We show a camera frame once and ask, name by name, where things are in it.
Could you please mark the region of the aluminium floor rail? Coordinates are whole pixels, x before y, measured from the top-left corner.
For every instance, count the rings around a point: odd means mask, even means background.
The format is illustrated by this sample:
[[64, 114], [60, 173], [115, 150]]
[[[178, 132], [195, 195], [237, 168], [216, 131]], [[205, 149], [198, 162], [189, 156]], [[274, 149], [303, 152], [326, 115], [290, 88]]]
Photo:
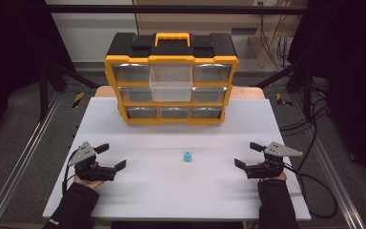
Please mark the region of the aluminium floor rail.
[[335, 165], [329, 159], [329, 156], [318, 137], [315, 139], [314, 145], [317, 160], [332, 188], [339, 209], [347, 222], [348, 227], [350, 229], [366, 229], [343, 181], [336, 171]]
[[47, 114], [43, 117], [42, 120], [40, 120], [37, 123], [27, 145], [25, 146], [22, 154], [16, 161], [14, 168], [11, 170], [9, 177], [7, 178], [3, 188], [1, 189], [1, 191], [0, 191], [0, 218], [2, 217], [5, 209], [7, 208], [16, 187], [18, 186], [24, 172], [26, 171], [26, 169], [31, 161], [31, 158], [32, 158], [37, 146], [39, 145], [39, 142], [40, 142], [42, 136], [46, 132], [46, 129], [51, 122], [51, 118], [52, 118], [53, 114], [55, 113], [58, 103], [59, 103], [60, 99], [62, 98], [62, 96], [63, 96], [62, 93], [53, 94], [53, 97], [49, 104]]

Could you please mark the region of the black metal stand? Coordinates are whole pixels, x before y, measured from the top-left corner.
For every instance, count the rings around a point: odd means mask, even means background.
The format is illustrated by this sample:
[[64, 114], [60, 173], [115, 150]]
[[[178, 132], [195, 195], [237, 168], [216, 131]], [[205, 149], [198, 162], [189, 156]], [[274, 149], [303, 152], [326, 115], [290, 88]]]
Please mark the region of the black metal stand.
[[46, 62], [41, 66], [38, 72], [38, 84], [40, 93], [40, 117], [42, 121], [49, 112], [49, 99], [48, 99], [48, 82], [54, 87], [57, 92], [64, 92], [68, 85], [63, 79], [63, 76], [67, 75], [72, 79], [82, 83], [83, 85], [91, 88], [98, 89], [99, 84], [96, 84], [89, 79], [83, 77], [76, 70], [67, 68], [57, 62]]
[[309, 60], [300, 59], [288, 68], [275, 73], [273, 76], [270, 76], [269, 78], [255, 84], [255, 86], [257, 88], [263, 89], [288, 74], [290, 74], [291, 77], [286, 85], [286, 89], [289, 93], [297, 93], [299, 88], [303, 87], [302, 113], [308, 121], [311, 121], [313, 76]]

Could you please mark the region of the person's right hand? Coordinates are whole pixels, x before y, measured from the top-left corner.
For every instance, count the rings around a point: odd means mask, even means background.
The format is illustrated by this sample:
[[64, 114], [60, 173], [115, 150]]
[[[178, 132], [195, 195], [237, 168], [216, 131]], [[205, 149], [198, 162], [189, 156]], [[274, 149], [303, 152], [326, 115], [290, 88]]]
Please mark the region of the person's right hand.
[[284, 172], [281, 172], [278, 177], [264, 177], [264, 178], [259, 179], [260, 182], [267, 181], [267, 180], [283, 180], [283, 181], [286, 181], [287, 176]]

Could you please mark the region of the yellow and black organizer cabinet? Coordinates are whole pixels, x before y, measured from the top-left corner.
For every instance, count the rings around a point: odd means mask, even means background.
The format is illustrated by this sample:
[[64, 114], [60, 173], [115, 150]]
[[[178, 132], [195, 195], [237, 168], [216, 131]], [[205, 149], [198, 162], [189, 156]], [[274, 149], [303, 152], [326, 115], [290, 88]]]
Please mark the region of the yellow and black organizer cabinet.
[[152, 35], [139, 35], [132, 32], [117, 33], [104, 59], [105, 74], [112, 86], [119, 111], [120, 92], [117, 89], [113, 66], [116, 64], [224, 64], [231, 67], [228, 94], [224, 100], [223, 115], [218, 120], [149, 120], [129, 121], [124, 114], [120, 115], [128, 124], [220, 124], [225, 120], [225, 110], [229, 104], [233, 89], [233, 77], [239, 60], [233, 40], [227, 33], [193, 35], [187, 32], [159, 32]]

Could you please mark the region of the yellow black hazard tape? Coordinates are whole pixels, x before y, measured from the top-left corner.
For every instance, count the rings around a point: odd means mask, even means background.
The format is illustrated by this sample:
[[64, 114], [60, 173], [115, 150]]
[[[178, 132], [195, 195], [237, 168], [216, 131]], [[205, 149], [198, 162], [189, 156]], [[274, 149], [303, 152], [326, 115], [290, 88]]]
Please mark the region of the yellow black hazard tape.
[[73, 103], [72, 103], [72, 107], [73, 108], [77, 108], [78, 106], [79, 106], [79, 104], [80, 104], [80, 102], [81, 102], [81, 100], [82, 100], [82, 98], [83, 98], [83, 96], [84, 96], [84, 93], [78, 93], [77, 95], [76, 95], [76, 97], [75, 97], [75, 99], [74, 99], [74, 101], [73, 101]]
[[293, 102], [291, 101], [284, 101], [281, 94], [276, 94], [276, 104], [278, 105], [285, 105], [288, 107], [294, 106]]

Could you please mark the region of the set of closed clear bins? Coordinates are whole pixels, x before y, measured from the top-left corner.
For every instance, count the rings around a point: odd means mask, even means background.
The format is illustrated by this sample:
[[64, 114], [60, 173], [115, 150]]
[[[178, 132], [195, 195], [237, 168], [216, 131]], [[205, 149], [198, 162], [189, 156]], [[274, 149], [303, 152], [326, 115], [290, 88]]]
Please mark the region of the set of closed clear bins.
[[119, 111], [129, 121], [149, 120], [218, 120], [223, 115], [231, 71], [224, 64], [188, 64], [193, 67], [193, 87], [188, 102], [153, 101], [149, 85], [150, 64], [113, 66], [120, 92]]

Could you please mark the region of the person's left hand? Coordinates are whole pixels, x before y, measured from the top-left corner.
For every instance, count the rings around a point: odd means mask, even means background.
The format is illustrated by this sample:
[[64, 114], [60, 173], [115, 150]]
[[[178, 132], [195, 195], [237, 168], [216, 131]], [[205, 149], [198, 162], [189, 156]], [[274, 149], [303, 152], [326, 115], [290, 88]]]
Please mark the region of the person's left hand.
[[93, 190], [95, 190], [96, 188], [98, 188], [99, 186], [101, 186], [103, 184], [102, 180], [88, 181], [88, 180], [81, 179], [79, 176], [75, 176], [73, 181], [75, 183], [81, 184], [81, 185], [91, 188]]

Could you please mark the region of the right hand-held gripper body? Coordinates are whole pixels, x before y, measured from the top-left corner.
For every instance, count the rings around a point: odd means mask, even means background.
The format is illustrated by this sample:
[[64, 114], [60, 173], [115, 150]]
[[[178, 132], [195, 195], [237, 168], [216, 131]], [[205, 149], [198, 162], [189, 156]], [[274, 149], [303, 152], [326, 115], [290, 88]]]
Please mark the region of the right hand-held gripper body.
[[261, 152], [265, 160], [260, 164], [246, 165], [247, 178], [278, 177], [284, 169], [284, 156], [302, 156], [303, 153], [278, 142], [271, 142]]

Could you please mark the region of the black curtain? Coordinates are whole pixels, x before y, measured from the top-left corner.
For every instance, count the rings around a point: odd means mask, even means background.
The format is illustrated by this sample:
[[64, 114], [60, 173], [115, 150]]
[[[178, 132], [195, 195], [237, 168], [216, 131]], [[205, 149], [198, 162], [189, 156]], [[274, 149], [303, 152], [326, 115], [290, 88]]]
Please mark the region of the black curtain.
[[45, 62], [73, 68], [46, 0], [0, 0], [0, 119], [12, 92], [38, 80]]
[[313, 75], [329, 82], [329, 102], [354, 153], [366, 165], [366, 0], [307, 0], [325, 13], [301, 17], [288, 60], [296, 62], [324, 21], [311, 55]]

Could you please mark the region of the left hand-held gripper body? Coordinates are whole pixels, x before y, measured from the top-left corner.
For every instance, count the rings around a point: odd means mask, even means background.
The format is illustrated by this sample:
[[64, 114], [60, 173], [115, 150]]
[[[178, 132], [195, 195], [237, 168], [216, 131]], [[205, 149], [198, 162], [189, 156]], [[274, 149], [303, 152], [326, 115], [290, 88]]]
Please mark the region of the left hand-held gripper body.
[[83, 142], [72, 154], [68, 166], [74, 167], [75, 173], [83, 180], [114, 180], [114, 167], [101, 167], [96, 163], [99, 155], [88, 141]]

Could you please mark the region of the white foam mat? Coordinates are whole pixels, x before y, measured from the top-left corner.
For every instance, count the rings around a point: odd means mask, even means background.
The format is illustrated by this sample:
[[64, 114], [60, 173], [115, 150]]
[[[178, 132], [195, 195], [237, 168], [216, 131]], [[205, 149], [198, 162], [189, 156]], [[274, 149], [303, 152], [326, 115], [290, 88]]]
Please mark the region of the white foam mat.
[[[249, 165], [264, 156], [251, 142], [279, 142], [271, 103], [267, 99], [233, 99], [220, 125], [129, 125], [113, 97], [91, 99], [73, 142], [108, 143], [98, 156], [102, 166], [127, 160], [124, 170], [98, 188], [92, 212], [103, 220], [257, 219], [257, 182], [236, 168], [237, 158]], [[186, 152], [192, 160], [185, 162]]]

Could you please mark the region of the open clear plastic drawer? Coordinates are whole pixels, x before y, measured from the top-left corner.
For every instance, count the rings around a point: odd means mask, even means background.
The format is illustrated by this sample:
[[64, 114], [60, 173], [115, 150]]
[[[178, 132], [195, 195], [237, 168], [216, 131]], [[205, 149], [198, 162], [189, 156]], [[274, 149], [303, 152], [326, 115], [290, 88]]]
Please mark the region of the open clear plastic drawer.
[[157, 64], [151, 66], [150, 89], [157, 102], [188, 102], [193, 87], [193, 67], [188, 64]]

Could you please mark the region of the black horizontal crossbar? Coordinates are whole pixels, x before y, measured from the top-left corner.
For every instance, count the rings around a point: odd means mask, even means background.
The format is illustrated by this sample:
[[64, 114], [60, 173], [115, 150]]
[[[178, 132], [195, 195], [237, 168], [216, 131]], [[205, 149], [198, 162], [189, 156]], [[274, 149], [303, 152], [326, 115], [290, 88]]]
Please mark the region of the black horizontal crossbar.
[[58, 13], [198, 13], [198, 14], [285, 14], [299, 15], [310, 8], [287, 7], [224, 7], [224, 6], [128, 6], [128, 5], [47, 5], [49, 12]]

